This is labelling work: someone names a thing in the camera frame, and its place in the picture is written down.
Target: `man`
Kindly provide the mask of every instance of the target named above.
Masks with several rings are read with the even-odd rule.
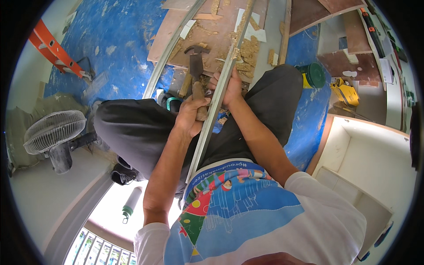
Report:
[[[219,73],[208,88],[215,89]],[[95,118],[102,139],[140,171],[147,185],[137,264],[351,264],[362,247],[366,220],[349,202],[300,172],[285,155],[302,93],[292,66],[268,71],[241,95],[233,69],[223,99],[231,112],[213,134],[205,159],[184,193],[178,220],[168,224],[175,193],[184,190],[198,133],[197,108],[178,115],[154,100],[112,100]]]

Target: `water bottle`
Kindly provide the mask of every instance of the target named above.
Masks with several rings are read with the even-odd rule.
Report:
[[[142,187],[135,187],[133,189],[133,192],[131,192],[130,197],[128,198],[124,207],[122,207],[122,215],[124,216],[124,220],[122,220],[122,223],[128,223],[128,219],[133,214],[135,206],[137,205],[137,202],[140,199],[142,191]]]

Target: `hammer handle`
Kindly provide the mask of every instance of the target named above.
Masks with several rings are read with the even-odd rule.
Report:
[[[193,100],[205,98],[205,93],[203,92],[203,86],[199,81],[194,82],[193,84]],[[197,109],[196,120],[204,121],[208,117],[208,111],[206,106],[202,106]]]

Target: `black pants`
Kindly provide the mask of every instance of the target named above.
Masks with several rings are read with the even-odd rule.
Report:
[[[267,71],[245,96],[254,114],[274,133],[282,146],[289,139],[302,89],[302,74],[293,66],[284,64]],[[97,134],[114,152],[149,179],[175,118],[153,99],[110,100],[99,106],[94,126]],[[184,191],[198,138],[194,137],[190,143],[176,193]],[[256,162],[231,115],[221,132],[212,134],[200,167],[228,158],[249,158]]]

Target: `hammer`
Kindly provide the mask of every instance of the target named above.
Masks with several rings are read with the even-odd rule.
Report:
[[[184,53],[193,51],[190,55],[190,74],[193,77],[193,99],[205,98],[205,93],[203,92],[202,84],[199,82],[200,75],[203,73],[203,62],[201,53],[209,53],[210,50],[203,48],[199,45],[192,45],[188,47]],[[196,120],[204,121],[208,117],[208,111],[206,106],[202,106],[197,109]]]

